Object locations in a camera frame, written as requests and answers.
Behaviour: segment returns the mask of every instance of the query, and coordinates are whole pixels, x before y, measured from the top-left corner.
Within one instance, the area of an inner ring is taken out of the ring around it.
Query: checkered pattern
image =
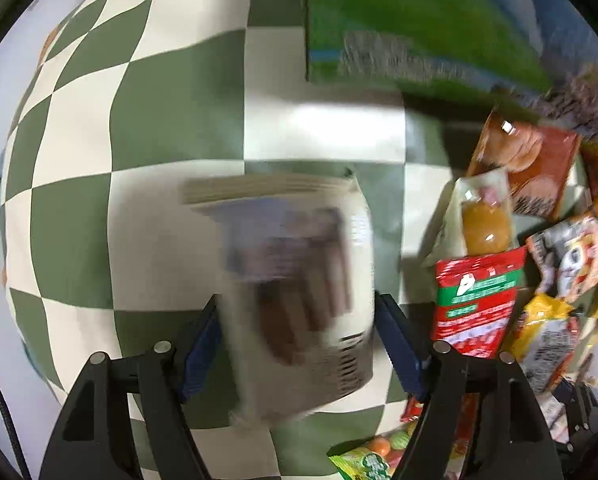
[[[399,93],[313,86],[304,64],[300,0],[86,0],[66,20],[17,111],[0,191],[8,301],[60,400],[92,352],[143,352],[213,293],[216,247],[179,205],[191,176],[353,169],[377,288],[431,312],[419,261],[481,122],[415,111]],[[141,466],[158,478],[129,400]],[[405,394],[377,339],[370,383],[301,420],[236,430],[236,400],[223,350],[185,407],[216,479],[335,475],[328,449],[395,427]]]

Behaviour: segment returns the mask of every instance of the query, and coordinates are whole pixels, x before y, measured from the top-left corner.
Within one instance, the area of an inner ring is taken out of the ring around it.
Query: black cable
[[[19,471],[21,471],[21,476],[24,478],[24,480],[32,480],[32,476],[30,475],[30,471],[28,469],[28,464],[26,463],[26,457],[23,456],[23,450],[21,449],[21,443],[19,442],[18,436],[16,436],[15,424],[12,421],[12,416],[10,415],[10,410],[8,409],[8,405],[6,404],[6,399],[3,397],[1,390],[0,390],[0,412],[1,412],[1,417],[3,418],[3,423],[5,424],[6,430],[8,432],[10,444],[12,444],[12,450],[15,452],[16,463],[19,466]]]

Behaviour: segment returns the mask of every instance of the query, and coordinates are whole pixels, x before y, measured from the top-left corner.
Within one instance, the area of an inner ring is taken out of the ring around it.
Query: blue gripper pad
[[[428,393],[426,370],[431,361],[424,339],[389,294],[374,297],[374,325],[403,390],[422,400]]]
[[[201,390],[221,344],[221,338],[221,324],[215,310],[186,356],[183,380],[179,388],[179,394],[185,402]]]

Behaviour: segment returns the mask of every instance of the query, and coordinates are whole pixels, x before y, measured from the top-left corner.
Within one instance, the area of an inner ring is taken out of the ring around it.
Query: metal bolt
[[[103,352],[94,352],[90,356],[90,363],[93,365],[99,365],[105,360],[106,360],[106,354],[104,354]]]
[[[439,339],[432,343],[432,348],[434,348],[435,352],[439,352],[439,354],[447,354],[450,351],[450,343],[444,341],[443,339]]]
[[[507,365],[514,363],[514,356],[510,352],[501,352],[501,354],[499,354],[499,359]]]
[[[159,341],[156,345],[154,345],[154,351],[157,354],[165,354],[166,352],[170,352],[172,348],[172,343],[170,341]]]

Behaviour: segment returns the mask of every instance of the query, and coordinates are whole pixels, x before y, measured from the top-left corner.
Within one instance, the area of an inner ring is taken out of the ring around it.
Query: brown snack bag
[[[468,176],[505,168],[514,212],[556,220],[579,144],[574,132],[511,123],[493,111],[481,131]]]

